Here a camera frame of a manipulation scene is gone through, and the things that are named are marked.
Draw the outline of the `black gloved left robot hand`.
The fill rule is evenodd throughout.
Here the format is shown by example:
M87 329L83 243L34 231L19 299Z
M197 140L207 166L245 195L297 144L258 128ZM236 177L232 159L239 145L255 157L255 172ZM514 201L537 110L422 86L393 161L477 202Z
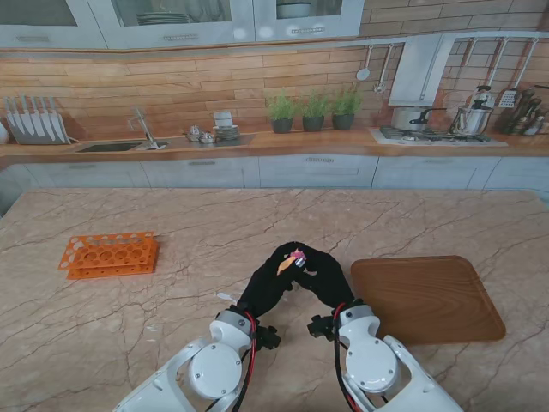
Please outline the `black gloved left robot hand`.
M237 307L254 318L273 309L286 291L292 289L297 273L304 269L305 255L298 242L278 246L251 276Z

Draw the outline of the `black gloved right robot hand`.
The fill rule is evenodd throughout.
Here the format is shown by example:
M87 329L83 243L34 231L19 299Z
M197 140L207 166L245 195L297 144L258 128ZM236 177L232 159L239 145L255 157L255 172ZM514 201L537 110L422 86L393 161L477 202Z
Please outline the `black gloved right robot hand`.
M333 309L354 301L341 265L326 252L298 243L297 249L305 255L304 269L295 276L302 288L311 291L324 305Z

